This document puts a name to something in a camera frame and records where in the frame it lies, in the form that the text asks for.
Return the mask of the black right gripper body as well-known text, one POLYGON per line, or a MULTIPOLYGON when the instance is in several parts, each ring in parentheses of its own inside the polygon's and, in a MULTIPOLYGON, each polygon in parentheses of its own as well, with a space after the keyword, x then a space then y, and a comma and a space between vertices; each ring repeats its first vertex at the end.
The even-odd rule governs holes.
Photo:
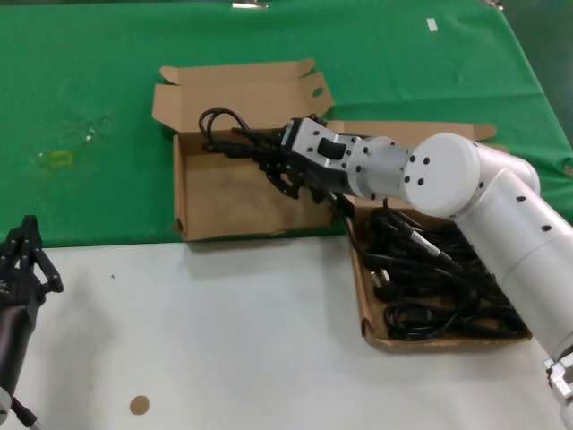
POLYGON ((298 174, 303 187, 310 190, 314 202, 323 202, 329 195, 346 194, 354 195, 348 177, 343 172, 303 172, 298 174))

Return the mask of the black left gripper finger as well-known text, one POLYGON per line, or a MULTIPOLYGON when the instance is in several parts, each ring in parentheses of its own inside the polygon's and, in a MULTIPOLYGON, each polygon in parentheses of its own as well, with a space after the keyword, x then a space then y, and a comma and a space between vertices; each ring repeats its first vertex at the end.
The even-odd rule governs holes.
POLYGON ((21 225, 11 229, 1 244, 1 271, 28 268, 28 250, 24 244, 27 221, 28 217, 25 216, 21 225))
POLYGON ((28 257, 29 265, 36 264, 47 278, 47 282, 42 286, 43 291, 45 293, 62 293, 62 279, 43 249, 43 240, 35 215, 24 217, 24 248, 24 254, 28 257))

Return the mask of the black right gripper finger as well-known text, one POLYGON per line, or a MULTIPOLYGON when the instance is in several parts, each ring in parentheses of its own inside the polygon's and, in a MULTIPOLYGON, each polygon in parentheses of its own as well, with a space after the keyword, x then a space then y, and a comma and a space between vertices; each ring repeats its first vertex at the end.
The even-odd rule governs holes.
POLYGON ((312 189, 307 163, 299 155, 261 155, 258 166, 269 182, 286 197, 297 200, 302 189, 312 189))
POLYGON ((276 157, 282 153, 282 143, 287 133, 285 127, 270 130, 251 130, 250 154, 254 157, 276 157))

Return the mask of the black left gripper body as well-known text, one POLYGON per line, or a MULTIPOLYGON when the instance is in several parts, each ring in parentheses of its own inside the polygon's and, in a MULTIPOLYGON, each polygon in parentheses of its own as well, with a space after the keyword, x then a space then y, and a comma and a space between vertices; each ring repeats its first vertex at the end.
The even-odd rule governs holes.
POLYGON ((1 388, 19 381, 38 310, 44 304, 42 284, 29 268, 1 270, 1 388))

